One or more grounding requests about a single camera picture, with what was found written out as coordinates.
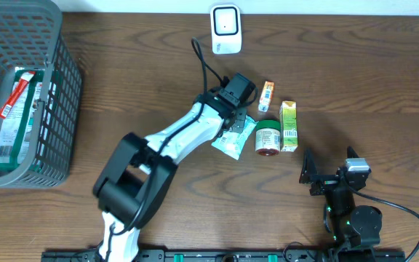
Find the green white barcode packet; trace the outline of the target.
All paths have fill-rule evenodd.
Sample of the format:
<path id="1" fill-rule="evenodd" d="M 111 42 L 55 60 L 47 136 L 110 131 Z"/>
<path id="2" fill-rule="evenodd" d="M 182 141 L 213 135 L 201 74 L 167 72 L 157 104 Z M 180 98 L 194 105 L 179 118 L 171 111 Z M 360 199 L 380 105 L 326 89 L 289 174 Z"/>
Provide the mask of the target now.
<path id="1" fill-rule="evenodd" d="M 20 76 L 27 70 L 16 72 L 12 91 Z M 2 119 L 0 129 L 0 171 L 12 171 L 22 164 L 30 146 L 31 131 L 37 100 L 41 94 L 43 71 L 36 74 L 6 119 Z"/>

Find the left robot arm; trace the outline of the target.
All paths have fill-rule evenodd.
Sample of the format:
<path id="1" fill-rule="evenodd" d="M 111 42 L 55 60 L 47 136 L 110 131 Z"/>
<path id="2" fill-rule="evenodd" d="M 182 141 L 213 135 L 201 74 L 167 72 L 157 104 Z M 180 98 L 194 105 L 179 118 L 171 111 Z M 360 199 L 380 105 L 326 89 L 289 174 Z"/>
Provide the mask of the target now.
<path id="1" fill-rule="evenodd" d="M 140 230 L 161 207 L 179 163 L 227 130 L 249 104 L 247 95 L 232 91 L 201 94 L 161 132 L 145 138 L 131 132 L 119 141 L 93 186 L 105 222 L 102 261 L 134 260 Z"/>

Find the orange tissue packet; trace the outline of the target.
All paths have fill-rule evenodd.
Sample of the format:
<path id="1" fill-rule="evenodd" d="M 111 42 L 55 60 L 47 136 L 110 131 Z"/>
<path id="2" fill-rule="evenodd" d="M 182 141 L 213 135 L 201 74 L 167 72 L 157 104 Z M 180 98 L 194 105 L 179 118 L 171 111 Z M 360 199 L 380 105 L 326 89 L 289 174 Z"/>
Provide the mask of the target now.
<path id="1" fill-rule="evenodd" d="M 272 101 L 273 93 L 274 93 L 274 86 L 275 84 L 273 82 L 269 82 L 269 81 L 265 82 L 261 95 L 260 95 L 259 104 L 258 104 L 258 110 L 260 112 L 268 111 L 269 106 Z"/>

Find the green lid spice jar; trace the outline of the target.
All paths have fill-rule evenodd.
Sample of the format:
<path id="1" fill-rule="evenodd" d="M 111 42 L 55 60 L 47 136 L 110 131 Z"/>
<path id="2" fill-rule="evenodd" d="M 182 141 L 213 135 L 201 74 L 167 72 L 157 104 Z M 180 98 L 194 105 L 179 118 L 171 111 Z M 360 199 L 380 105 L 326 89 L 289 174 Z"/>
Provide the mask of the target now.
<path id="1" fill-rule="evenodd" d="M 276 120 L 262 120 L 256 125 L 255 151 L 262 156 L 275 156 L 281 148 L 281 126 Z"/>

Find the red white snack packet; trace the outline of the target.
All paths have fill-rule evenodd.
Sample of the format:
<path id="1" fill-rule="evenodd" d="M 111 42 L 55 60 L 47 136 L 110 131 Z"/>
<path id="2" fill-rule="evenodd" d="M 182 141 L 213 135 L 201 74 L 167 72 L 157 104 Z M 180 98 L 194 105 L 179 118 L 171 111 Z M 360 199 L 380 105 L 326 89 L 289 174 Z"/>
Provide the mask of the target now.
<path id="1" fill-rule="evenodd" d="M 29 85 L 32 78 L 35 76 L 35 71 L 26 71 L 24 72 L 17 82 L 16 88 L 12 91 L 11 95 L 7 98 L 7 101 L 0 109 L 0 118 L 6 119 L 9 115 L 10 111 L 16 104 L 19 97 L 24 92 L 25 88 Z"/>

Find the white teal snack packet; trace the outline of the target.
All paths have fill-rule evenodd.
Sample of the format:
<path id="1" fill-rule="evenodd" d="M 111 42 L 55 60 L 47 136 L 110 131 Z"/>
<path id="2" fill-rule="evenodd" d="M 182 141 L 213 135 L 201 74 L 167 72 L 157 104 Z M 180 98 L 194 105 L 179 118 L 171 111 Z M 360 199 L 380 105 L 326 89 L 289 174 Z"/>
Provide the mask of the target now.
<path id="1" fill-rule="evenodd" d="M 241 133 L 224 131 L 219 138 L 216 138 L 212 142 L 212 146 L 233 159 L 238 160 L 244 144 L 256 127 L 256 124 L 257 122 L 251 116 L 246 116 Z"/>

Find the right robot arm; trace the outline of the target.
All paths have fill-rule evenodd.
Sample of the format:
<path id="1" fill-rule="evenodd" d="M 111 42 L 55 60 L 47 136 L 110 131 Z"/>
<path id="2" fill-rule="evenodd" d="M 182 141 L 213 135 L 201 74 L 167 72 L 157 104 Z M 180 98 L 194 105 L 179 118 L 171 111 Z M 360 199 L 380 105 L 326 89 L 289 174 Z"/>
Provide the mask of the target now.
<path id="1" fill-rule="evenodd" d="M 347 148 L 347 158 L 334 175 L 318 172 L 313 154 L 306 150 L 299 182 L 311 186 L 311 196 L 323 196 L 326 204 L 323 223 L 335 242 L 319 252 L 317 261 L 375 261 L 373 247 L 380 243 L 382 212 L 373 206 L 359 205 L 354 193 L 366 186 L 371 173 L 366 159 Z"/>

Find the green juice carton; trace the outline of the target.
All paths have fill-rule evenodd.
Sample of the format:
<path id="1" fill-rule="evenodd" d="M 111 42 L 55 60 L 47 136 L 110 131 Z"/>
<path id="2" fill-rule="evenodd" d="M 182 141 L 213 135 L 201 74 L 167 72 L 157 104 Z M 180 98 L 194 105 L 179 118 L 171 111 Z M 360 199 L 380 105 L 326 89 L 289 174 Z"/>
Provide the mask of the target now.
<path id="1" fill-rule="evenodd" d="M 298 147 L 297 110 L 295 101 L 283 101 L 279 109 L 281 151 L 294 152 Z"/>

